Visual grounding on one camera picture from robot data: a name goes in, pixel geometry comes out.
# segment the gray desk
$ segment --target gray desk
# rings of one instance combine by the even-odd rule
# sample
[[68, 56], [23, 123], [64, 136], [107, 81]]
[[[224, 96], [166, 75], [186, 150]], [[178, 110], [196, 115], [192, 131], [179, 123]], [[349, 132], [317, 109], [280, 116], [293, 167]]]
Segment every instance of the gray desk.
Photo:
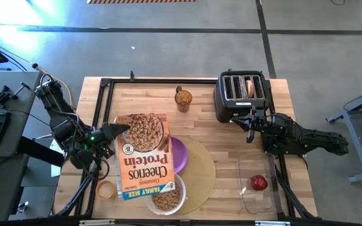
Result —
[[[13, 91], [21, 87], [20, 82], [29, 85], [32, 90], [23, 89], [18, 100], [9, 100], [7, 108], [30, 112], [35, 99], [34, 89], [39, 84], [39, 72], [0, 72], [0, 90], [7, 85]], [[15, 154], [25, 128], [28, 115], [22, 112], [10, 112], [11, 120], [0, 145], [0, 161], [12, 156], [0, 165], [0, 221], [7, 220], [20, 197], [21, 182], [28, 162], [27, 154]]]
[[[19, 99], [9, 100], [6, 102], [5, 106], [9, 109], [22, 110], [30, 113], [31, 106], [35, 99], [34, 90], [39, 84], [40, 77], [40, 72], [0, 72], [0, 90], [4, 85], [7, 85], [15, 92], [21, 87], [20, 82], [24, 82], [31, 88], [31, 90], [23, 89], [18, 94]], [[14, 111], [8, 112], [11, 113], [11, 119], [0, 144], [0, 157], [12, 156], [16, 152], [28, 120], [27, 114]]]

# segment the bowl of cereal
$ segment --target bowl of cereal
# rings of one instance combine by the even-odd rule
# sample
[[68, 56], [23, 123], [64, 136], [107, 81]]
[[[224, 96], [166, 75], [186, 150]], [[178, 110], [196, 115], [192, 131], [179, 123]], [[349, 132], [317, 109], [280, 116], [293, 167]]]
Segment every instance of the bowl of cereal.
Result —
[[135, 151], [152, 151], [162, 142], [163, 124], [156, 115], [133, 114], [125, 123], [130, 129], [124, 133], [124, 139]]
[[185, 201], [185, 184], [181, 177], [175, 174], [175, 189], [146, 198], [149, 210], [157, 215], [171, 215], [180, 210]]

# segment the white bowl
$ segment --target white bowl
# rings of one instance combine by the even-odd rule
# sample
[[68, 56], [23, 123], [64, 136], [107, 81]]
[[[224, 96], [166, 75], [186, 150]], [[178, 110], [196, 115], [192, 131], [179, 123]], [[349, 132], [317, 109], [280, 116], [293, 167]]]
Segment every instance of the white bowl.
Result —
[[170, 211], [159, 210], [156, 208], [155, 204], [151, 200], [151, 196], [148, 196], [146, 198], [146, 205], [148, 206], [149, 210], [151, 210], [153, 213], [155, 213], [157, 215], [171, 215], [171, 214], [177, 212], [181, 208], [182, 204], [184, 204], [184, 201], [185, 201], [185, 195], [186, 195], [185, 184], [182, 181], [181, 177], [177, 174], [175, 174], [175, 183], [178, 184], [181, 189], [180, 203], [178, 204], [178, 206], [176, 206], [174, 209], [172, 209]]

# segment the cheerios box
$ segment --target cheerios box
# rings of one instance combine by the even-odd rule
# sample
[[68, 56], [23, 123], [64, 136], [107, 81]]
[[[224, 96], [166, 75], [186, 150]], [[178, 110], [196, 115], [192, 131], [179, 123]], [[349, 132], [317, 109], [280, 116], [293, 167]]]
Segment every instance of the cheerios box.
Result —
[[128, 114], [114, 123], [131, 128], [114, 141], [118, 197], [123, 200], [175, 189], [166, 114]]

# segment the woven placemat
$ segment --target woven placemat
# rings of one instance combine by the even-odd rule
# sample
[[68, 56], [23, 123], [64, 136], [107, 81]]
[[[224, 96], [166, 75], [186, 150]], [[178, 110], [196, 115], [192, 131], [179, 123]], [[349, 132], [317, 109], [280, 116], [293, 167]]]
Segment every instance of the woven placemat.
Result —
[[114, 4], [114, 3], [192, 3], [196, 0], [87, 0], [89, 4]]
[[198, 209], [209, 198], [216, 180], [216, 169], [211, 154], [200, 142], [189, 137], [177, 138], [188, 150], [187, 164], [178, 173], [187, 189], [187, 198], [177, 212], [183, 215]]

